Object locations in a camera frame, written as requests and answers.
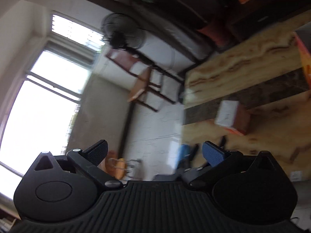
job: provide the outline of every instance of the wall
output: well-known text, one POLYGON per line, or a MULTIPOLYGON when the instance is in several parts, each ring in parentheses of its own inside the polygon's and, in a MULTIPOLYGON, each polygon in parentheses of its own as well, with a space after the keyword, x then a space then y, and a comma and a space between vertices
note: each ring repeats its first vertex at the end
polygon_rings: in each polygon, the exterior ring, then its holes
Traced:
POLYGON ((0 77, 30 38, 33 17, 33 3, 20 0, 0 18, 0 77))
POLYGON ((100 139, 118 151, 129 104, 129 92, 93 74, 84 90, 83 102, 67 148, 86 149, 100 139))

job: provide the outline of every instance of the tiled floor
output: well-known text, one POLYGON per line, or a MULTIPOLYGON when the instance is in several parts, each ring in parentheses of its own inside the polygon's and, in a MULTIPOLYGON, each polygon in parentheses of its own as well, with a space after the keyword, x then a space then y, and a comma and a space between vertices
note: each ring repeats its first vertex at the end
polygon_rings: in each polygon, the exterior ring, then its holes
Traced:
POLYGON ((298 194, 298 203, 293 212, 293 223, 303 230, 311 229, 311 180, 294 182, 298 194))
MULTIPOLYGON (((179 83, 164 78, 162 93, 176 101, 179 83)), ((144 180, 151 180, 155 174, 171 174, 176 166, 183 122, 183 105, 172 105, 149 93, 149 105, 159 112, 136 105, 125 148, 125 158, 142 159, 144 180)))

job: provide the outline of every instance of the orange box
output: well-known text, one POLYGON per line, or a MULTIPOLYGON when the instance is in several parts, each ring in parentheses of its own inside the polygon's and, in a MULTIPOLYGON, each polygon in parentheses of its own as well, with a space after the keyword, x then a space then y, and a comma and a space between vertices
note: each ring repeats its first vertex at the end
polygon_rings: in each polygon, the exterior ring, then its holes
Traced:
POLYGON ((294 31, 304 75, 311 88, 311 22, 294 31))
POLYGON ((224 127, 232 134, 245 135, 250 121, 250 113, 239 101, 222 101, 215 124, 224 127))

